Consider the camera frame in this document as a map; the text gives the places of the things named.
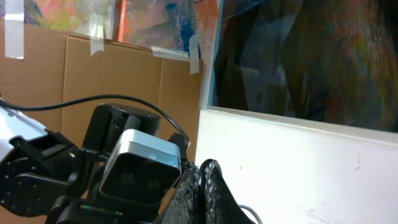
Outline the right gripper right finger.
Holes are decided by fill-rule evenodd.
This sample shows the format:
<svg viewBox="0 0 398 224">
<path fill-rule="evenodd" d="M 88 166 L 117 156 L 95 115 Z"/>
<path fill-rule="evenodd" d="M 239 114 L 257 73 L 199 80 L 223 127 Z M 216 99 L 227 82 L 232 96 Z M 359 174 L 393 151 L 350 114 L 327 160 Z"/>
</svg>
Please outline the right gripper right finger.
<svg viewBox="0 0 398 224">
<path fill-rule="evenodd" d="M 252 224 L 240 209 L 214 159 L 203 163 L 203 222 L 206 224 Z"/>
</svg>

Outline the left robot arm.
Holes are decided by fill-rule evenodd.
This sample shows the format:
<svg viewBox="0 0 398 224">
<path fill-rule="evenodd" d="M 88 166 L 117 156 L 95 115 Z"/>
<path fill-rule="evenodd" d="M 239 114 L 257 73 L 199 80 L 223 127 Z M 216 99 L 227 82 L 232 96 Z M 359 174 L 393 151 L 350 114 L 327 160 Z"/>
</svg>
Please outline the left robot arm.
<svg viewBox="0 0 398 224">
<path fill-rule="evenodd" d="M 177 126 L 158 137 L 169 116 L 103 103 L 81 146 L 27 117 L 28 108 L 1 102 L 1 206 L 47 223 L 152 223 L 187 161 L 190 138 Z"/>
</svg>

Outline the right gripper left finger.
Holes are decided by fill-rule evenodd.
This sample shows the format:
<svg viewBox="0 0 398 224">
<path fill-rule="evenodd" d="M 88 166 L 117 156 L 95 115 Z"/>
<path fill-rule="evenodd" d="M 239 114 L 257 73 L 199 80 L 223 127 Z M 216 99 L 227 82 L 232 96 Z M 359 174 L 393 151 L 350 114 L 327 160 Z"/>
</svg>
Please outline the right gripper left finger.
<svg viewBox="0 0 398 224">
<path fill-rule="evenodd" d="M 198 223 L 198 167 L 192 162 L 186 162 L 182 167 L 185 170 L 177 188 L 154 224 Z"/>
</svg>

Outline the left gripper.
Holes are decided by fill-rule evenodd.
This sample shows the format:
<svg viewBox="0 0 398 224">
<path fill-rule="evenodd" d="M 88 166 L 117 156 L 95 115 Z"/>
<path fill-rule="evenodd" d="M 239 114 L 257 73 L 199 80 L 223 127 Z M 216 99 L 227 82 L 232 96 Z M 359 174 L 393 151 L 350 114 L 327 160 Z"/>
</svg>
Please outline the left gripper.
<svg viewBox="0 0 398 224">
<path fill-rule="evenodd" d="M 182 165 L 187 161 L 186 139 L 181 134 L 173 133 L 171 137 L 165 141 L 174 143 L 179 147 L 182 175 Z M 136 202 L 128 202 L 122 199 L 107 197 L 100 192 L 99 187 L 103 178 L 106 162 L 105 165 L 95 173 L 87 198 L 62 195 L 55 201 L 45 222 L 152 223 L 157 218 L 159 208 L 168 191 L 177 185 L 181 177 L 180 175 L 174 185 L 165 193 L 163 199 L 157 204 L 144 205 Z"/>
</svg>

